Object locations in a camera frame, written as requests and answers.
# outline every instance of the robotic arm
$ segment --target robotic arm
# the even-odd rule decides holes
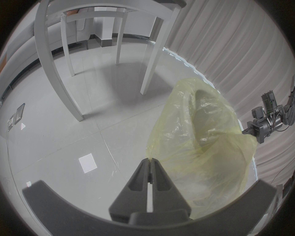
[[[257,138],[258,143],[263,143],[264,139],[274,131],[282,132],[294,124],[295,121],[295,76],[293,76],[291,94],[285,106],[277,105],[273,91],[263,94],[262,101],[265,106],[252,109],[253,121],[248,121],[243,134],[251,134]],[[283,124],[288,125],[284,130],[279,130]]]

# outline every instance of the gray curtain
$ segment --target gray curtain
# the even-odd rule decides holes
[[[244,128],[261,95],[273,90],[285,105],[295,74],[288,42],[254,0],[187,0],[165,47],[194,65],[235,109]],[[271,183],[295,157],[295,125],[275,132],[258,145],[258,177]],[[295,161],[273,181],[284,184]]]

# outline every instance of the yellow plastic bag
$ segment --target yellow plastic bag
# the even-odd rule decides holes
[[[147,143],[192,208],[210,214],[237,198],[247,182],[257,141],[241,132],[229,103],[198,78],[180,80]]]

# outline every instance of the white chair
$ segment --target white chair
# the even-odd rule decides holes
[[[155,71],[156,65],[159,61],[160,54],[164,47],[164,44],[169,36],[169,33],[172,29],[172,26],[176,20],[176,17],[180,11],[181,5],[185,2],[183,0],[172,0],[171,3],[167,3],[167,0],[41,0],[35,19],[35,41],[38,56],[41,62],[41,65],[47,75],[48,80],[50,81],[53,89],[72,113],[72,115],[78,120],[83,120],[83,115],[75,105],[74,101],[70,97],[68,91],[66,90],[60,75],[56,69],[56,66],[53,61],[53,57],[49,48],[49,42],[47,37],[47,26],[46,21],[49,21],[52,17],[56,15],[61,16],[61,34],[62,42],[65,53],[65,58],[72,76],[75,75],[69,51],[68,44],[66,39],[66,23],[75,21],[78,19],[87,19],[94,17],[120,17],[121,25],[119,28],[118,39],[117,39],[117,56],[116,64],[119,63],[120,59],[120,50],[123,38],[124,27],[127,19],[127,14],[129,10],[143,11],[155,15],[163,19],[162,27],[159,31],[154,49],[151,54],[151,58],[148,63],[148,67],[143,79],[141,94],[147,92],[148,86],[150,84],[151,78]],[[111,6],[124,8],[123,12],[121,11],[94,11],[94,12],[82,12],[76,13],[70,16],[66,15],[66,11],[73,9],[79,9],[84,7],[93,7],[93,6]]]

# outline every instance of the sofa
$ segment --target sofa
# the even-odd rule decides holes
[[[37,3],[14,29],[0,56],[0,98],[14,78],[27,66],[38,59],[34,37]],[[82,8],[67,12],[94,11],[94,7]],[[93,27],[93,18],[81,19],[67,23],[68,44],[88,40]],[[48,39],[51,51],[62,47],[60,16],[48,21]]]

